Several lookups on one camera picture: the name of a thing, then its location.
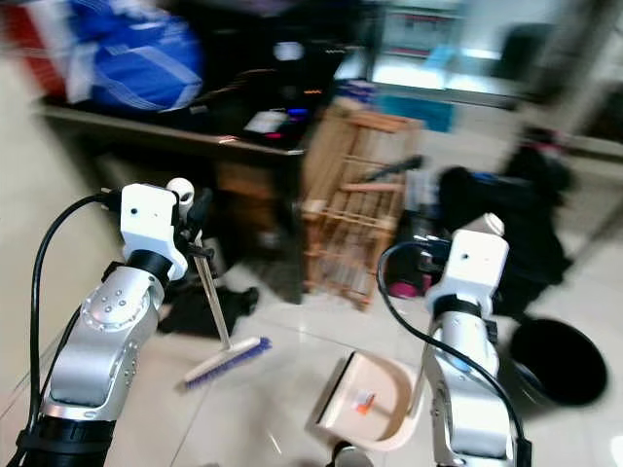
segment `blue broom bristles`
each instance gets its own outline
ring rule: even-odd
[[[207,381],[211,381],[215,379],[216,377],[220,377],[224,373],[228,372],[231,368],[236,367],[237,365],[245,362],[246,360],[250,358],[254,358],[254,357],[257,357],[258,355],[261,355],[262,353],[269,350],[270,348],[272,348],[271,340],[269,338],[260,338],[260,343],[255,345],[253,348],[249,348],[246,352],[238,355],[237,357],[232,358],[231,360],[228,360],[227,362],[224,362],[218,367],[213,368],[209,372],[206,372],[203,375],[196,377],[195,379],[186,381],[185,382],[186,388],[192,389]]]

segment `red object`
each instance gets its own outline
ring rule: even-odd
[[[361,413],[362,415],[367,415],[368,412],[370,411],[370,408],[372,407],[372,403],[374,402],[375,397],[376,396],[374,394],[368,396],[368,399],[366,400],[365,404],[359,404],[357,406],[357,411]]]
[[[37,25],[38,21],[56,21],[45,14],[45,9],[39,8],[42,3],[2,5],[2,13],[7,22],[7,36],[18,46],[28,70],[41,90],[47,95],[65,96],[65,81],[53,59],[53,54],[60,54],[62,51],[51,50],[55,37],[45,38],[42,28]],[[49,31],[54,31],[55,26],[65,27],[64,24],[50,26],[52,27]]]

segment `pink object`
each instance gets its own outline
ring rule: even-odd
[[[425,274],[422,277],[422,288],[423,288],[423,292],[426,293],[428,292],[428,289],[432,286],[432,277],[430,276],[430,274]]]
[[[389,286],[389,294],[397,299],[414,299],[420,292],[417,287],[406,282],[396,282]]]

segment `glass door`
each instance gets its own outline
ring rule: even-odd
[[[387,0],[372,81],[519,95],[566,1]]]
[[[444,89],[453,69],[461,22],[461,0],[388,2],[373,81]]]

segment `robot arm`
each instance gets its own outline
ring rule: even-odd
[[[496,376],[497,354],[486,319],[508,245],[499,236],[458,231],[441,281],[426,304],[430,335]],[[463,361],[428,345],[422,357],[430,383],[435,461],[448,467],[515,465],[508,411],[493,388]]]
[[[207,202],[197,202],[193,212],[192,185],[179,180],[173,185],[185,193],[139,184],[122,190],[126,263],[82,303],[52,368],[34,429],[19,435],[23,466],[104,464],[138,352],[156,331],[168,281],[186,272],[185,253],[201,232],[207,208]]]

